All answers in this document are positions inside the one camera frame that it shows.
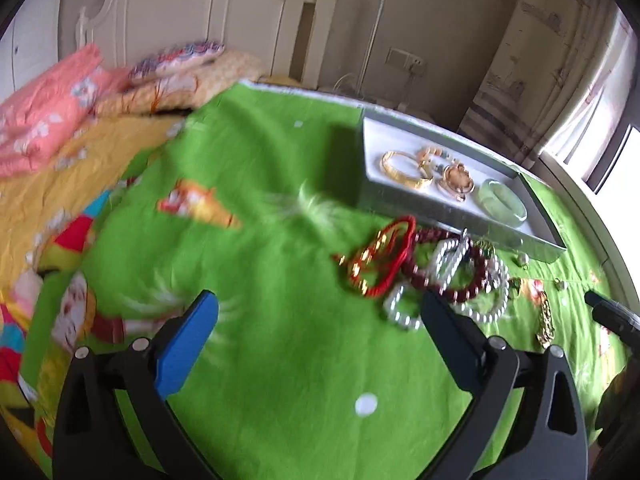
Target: green bangle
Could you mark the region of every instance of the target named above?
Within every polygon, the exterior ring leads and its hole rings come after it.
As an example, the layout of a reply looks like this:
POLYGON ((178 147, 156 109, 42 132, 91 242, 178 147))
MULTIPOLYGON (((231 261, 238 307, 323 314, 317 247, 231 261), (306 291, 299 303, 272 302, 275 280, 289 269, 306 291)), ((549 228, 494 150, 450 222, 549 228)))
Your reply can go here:
POLYGON ((480 186, 478 202, 489 216, 502 224, 518 227, 527 219, 522 200, 497 180, 487 180, 480 186))

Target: gold chain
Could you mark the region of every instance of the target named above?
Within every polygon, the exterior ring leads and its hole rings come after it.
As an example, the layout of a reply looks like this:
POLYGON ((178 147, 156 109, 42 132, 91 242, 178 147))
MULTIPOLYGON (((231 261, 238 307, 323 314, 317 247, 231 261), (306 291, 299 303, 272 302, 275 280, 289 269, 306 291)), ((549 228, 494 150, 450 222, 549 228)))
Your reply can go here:
POLYGON ((546 292, 540 292, 540 298, 542 299, 542 304, 540 305, 540 331, 536 338, 542 348, 546 350, 551 346, 556 336, 556 329, 554 328, 554 320, 551 317, 551 305, 549 305, 549 298, 546 292))

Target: bed sheet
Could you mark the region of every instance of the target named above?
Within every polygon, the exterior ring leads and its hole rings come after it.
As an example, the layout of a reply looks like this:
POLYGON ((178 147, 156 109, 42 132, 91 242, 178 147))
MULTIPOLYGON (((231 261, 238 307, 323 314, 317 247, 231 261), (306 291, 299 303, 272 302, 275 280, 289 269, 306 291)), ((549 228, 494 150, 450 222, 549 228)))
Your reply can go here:
POLYGON ((0 180, 0 412, 32 458, 34 423, 22 416, 29 405, 16 380, 33 302, 17 298, 14 285, 47 258, 75 265, 82 245, 60 235, 70 223, 71 232, 82 230, 100 200, 92 202, 116 184, 131 158, 174 136, 182 122, 180 116, 90 120, 45 169, 0 180), (80 221, 71 222, 74 217, 80 221))
MULTIPOLYGON (((223 478, 417 477, 470 397, 425 333, 385 322, 380 302, 355 294, 332 259, 389 221, 353 208, 359 118, 342 104, 236 85, 190 116, 176 139, 135 157, 120 186, 98 197, 90 227, 70 235, 86 250, 82 258, 44 280, 20 362, 31 420, 18 422, 34 427, 33 453, 45 472, 73 349, 123 348, 207 288, 221 301, 220 322, 169 404, 223 478)), ((531 184, 568 251, 526 270, 501 252, 522 278, 520 295, 482 328, 539 350, 546 291, 555 342, 568 355, 593 436, 597 404, 625 352, 591 321, 582 297, 590 288, 608 294, 609 285, 560 199, 531 184), (567 291, 555 289, 556 278, 567 291)), ((411 308, 415 299, 403 301, 411 308)), ((491 299, 479 301, 486 307, 491 299)), ((498 456, 516 401, 483 465, 498 456)), ((143 440, 134 444, 158 465, 143 440)))

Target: white door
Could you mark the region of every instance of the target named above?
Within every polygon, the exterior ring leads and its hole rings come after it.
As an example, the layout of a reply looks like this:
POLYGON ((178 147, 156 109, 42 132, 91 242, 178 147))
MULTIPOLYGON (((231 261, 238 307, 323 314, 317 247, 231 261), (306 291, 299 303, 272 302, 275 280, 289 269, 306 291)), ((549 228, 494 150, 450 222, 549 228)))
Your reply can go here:
POLYGON ((60 0, 25 0, 15 15, 16 89, 58 62, 59 12, 60 0))
POLYGON ((12 45, 15 20, 7 27, 0 40, 0 103, 14 93, 14 62, 12 45))

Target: jewelry box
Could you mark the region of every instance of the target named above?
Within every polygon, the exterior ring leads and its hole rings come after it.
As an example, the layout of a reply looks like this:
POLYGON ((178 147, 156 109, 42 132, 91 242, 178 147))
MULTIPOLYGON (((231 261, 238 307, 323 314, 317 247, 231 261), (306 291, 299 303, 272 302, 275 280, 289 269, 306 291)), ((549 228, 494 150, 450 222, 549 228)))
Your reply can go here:
POLYGON ((527 178, 535 177, 525 177, 525 170, 471 140, 401 114, 364 110, 359 143, 359 208, 392 217, 410 214, 422 224, 458 232, 466 228, 474 236, 487 238, 507 250, 522 251, 542 262, 557 260, 566 250, 558 229, 527 182, 527 178), (430 167, 420 164, 418 154, 425 148, 431 148, 428 160, 430 153, 440 155, 433 155, 430 167), (390 152, 400 156, 391 158, 390 152), (394 169, 390 172, 391 163, 394 169), (444 171, 447 164, 462 164, 473 179, 473 191, 464 198, 448 194, 447 186, 438 184, 438 173, 428 184, 426 172, 436 168, 444 171), (492 218, 481 206, 478 193, 482 184, 490 180, 508 187, 526 208, 526 220, 518 227, 492 218))

